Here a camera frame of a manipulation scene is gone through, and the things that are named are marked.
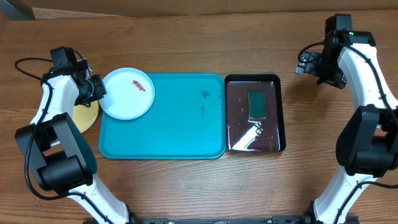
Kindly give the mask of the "yellow plate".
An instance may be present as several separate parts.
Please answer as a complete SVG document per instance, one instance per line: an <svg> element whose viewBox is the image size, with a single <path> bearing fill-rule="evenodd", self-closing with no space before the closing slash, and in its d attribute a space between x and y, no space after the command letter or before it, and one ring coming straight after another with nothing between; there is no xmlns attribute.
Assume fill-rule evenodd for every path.
<svg viewBox="0 0 398 224"><path fill-rule="evenodd" d="M92 102L90 107L74 106L72 120L81 133L94 124L98 117L99 107L98 101Z"/></svg>

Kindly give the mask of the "green sponge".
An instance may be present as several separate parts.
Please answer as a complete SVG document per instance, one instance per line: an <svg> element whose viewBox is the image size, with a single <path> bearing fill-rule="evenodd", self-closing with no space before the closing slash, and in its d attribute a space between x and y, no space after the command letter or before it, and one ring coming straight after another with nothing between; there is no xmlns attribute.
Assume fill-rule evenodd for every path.
<svg viewBox="0 0 398 224"><path fill-rule="evenodd" d="M263 91L249 91L249 119L266 119L266 93Z"/></svg>

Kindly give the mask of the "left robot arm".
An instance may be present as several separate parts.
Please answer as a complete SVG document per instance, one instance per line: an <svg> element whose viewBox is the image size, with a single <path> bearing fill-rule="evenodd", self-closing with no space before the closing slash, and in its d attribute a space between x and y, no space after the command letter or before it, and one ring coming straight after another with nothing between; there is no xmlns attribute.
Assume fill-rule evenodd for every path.
<svg viewBox="0 0 398 224"><path fill-rule="evenodd" d="M59 47L50 55L53 66L39 79L38 112L15 134L29 190L42 200L70 198L96 223L139 223L98 177L95 155L72 120L76 105L89 108L104 97L101 77L91 74L88 60L73 48Z"/></svg>

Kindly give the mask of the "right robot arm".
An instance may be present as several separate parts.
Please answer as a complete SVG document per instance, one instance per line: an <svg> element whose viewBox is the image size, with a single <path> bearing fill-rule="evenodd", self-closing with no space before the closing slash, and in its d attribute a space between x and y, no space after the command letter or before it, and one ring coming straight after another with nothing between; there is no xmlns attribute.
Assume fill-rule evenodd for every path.
<svg viewBox="0 0 398 224"><path fill-rule="evenodd" d="M357 223L347 216L364 190L389 170L397 169L397 99L377 61L372 33L353 30L349 14L325 21L322 52L302 49L296 73L318 77L343 89L349 87L354 114L336 142L338 168L323 191L302 215L301 223Z"/></svg>

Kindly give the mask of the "light blue plate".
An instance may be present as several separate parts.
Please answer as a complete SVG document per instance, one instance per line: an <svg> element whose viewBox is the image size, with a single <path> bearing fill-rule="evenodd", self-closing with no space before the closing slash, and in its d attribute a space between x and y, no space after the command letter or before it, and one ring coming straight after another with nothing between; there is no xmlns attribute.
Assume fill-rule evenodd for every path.
<svg viewBox="0 0 398 224"><path fill-rule="evenodd" d="M152 106L155 88L149 76L136 68L119 68L103 79L106 94L99 100L103 111L121 120L135 119Z"/></svg>

